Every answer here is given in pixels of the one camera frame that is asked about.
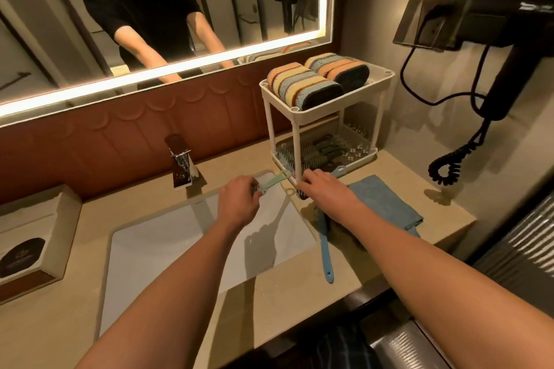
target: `black t-shirt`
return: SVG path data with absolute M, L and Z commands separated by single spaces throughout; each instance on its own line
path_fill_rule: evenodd
M 187 15 L 200 12 L 196 0 L 83 0 L 90 16 L 114 39 L 129 25 L 168 63 L 194 57 Z M 123 61 L 134 72 L 144 69 L 129 51 L 119 47 Z

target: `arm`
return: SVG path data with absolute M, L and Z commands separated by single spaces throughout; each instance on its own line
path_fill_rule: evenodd
M 225 47 L 219 41 L 216 33 L 213 32 L 212 27 L 209 25 L 206 16 L 202 12 L 192 12 L 187 15 L 187 22 L 190 28 L 196 33 L 198 38 L 204 43 L 210 53 L 220 53 L 225 51 Z M 233 67 L 234 64 L 231 60 L 227 60 L 221 63 L 223 67 Z
M 261 192 L 253 177 L 232 180 L 219 193 L 217 221 L 135 299 L 76 369 L 192 368 L 231 246 L 252 221 Z
M 153 69 L 167 64 L 163 57 L 150 47 L 139 33 L 129 25 L 122 26 L 115 31 L 114 39 L 116 43 L 135 56 L 147 69 Z M 181 80 L 181 77 L 177 73 L 173 73 L 162 76 L 160 80 L 163 83 L 172 83 L 178 82 Z
M 390 225 L 321 170 L 298 184 L 356 236 L 458 369 L 547 368 L 554 320 L 477 270 Z

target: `blue towel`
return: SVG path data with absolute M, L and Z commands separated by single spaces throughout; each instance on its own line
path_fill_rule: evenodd
M 377 175 L 371 175 L 350 184 L 349 187 L 356 197 L 379 217 L 419 238 L 416 226 L 423 222 L 423 218 L 403 202 Z

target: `rack leg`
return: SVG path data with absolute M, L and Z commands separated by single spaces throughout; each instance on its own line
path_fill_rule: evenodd
M 294 169 L 296 182 L 302 180 L 302 156 L 300 155 L 300 126 L 293 123 Z
M 373 125 L 373 134 L 371 136 L 371 149 L 377 147 L 377 138 L 379 137 L 379 130 L 381 129 L 381 121 L 383 121 L 384 102 L 387 98 L 387 91 L 381 92 L 379 95 L 379 107 L 377 109 L 377 117 L 375 117 L 375 124 Z
M 269 131 L 269 144 L 271 145 L 272 154 L 277 153 L 277 147 L 275 146 L 275 132 L 273 130 L 273 118 L 271 104 L 264 98 L 265 107 L 265 119 L 267 120 L 267 130 Z
M 340 129 L 345 124 L 345 109 L 338 111 L 338 128 Z

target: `mirror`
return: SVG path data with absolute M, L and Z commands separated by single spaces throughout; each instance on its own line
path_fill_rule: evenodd
M 332 0 L 0 0 L 0 126 L 329 42 L 329 12 Z

